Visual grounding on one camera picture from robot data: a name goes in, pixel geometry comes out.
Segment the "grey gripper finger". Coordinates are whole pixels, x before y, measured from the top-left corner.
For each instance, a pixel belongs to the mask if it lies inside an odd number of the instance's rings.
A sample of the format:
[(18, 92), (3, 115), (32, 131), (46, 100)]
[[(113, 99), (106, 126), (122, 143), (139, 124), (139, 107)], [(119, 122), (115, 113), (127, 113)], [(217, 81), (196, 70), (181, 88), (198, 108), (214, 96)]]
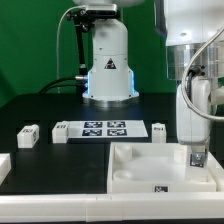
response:
[(195, 146), (192, 149), (192, 165), (204, 167), (207, 163), (207, 149), (205, 146)]

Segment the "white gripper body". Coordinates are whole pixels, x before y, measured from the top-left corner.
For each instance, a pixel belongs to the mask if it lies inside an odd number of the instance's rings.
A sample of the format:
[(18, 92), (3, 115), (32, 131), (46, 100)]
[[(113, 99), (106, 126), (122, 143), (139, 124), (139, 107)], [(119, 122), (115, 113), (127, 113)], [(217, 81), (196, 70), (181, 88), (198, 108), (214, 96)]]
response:
[[(207, 79), (196, 77), (192, 80), (191, 100), (201, 112), (211, 113), (211, 83)], [(210, 136), (211, 121), (197, 115), (184, 101), (181, 86), (176, 94), (176, 129), (177, 139), (183, 145), (202, 145)]]

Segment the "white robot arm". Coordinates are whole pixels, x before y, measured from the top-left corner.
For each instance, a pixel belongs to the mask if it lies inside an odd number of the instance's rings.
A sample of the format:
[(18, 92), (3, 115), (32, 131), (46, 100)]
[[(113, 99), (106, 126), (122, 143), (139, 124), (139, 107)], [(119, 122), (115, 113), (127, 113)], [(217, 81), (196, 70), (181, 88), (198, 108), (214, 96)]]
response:
[[(73, 0), (77, 20), (93, 31), (93, 66), (86, 75), (85, 101), (107, 107), (138, 97), (128, 67), (127, 29), (120, 7), (145, 0)], [(207, 164), (210, 124), (224, 103), (224, 0), (154, 0), (155, 26), (166, 39), (168, 77), (180, 82), (176, 95), (177, 139), (190, 148), (188, 164)]]

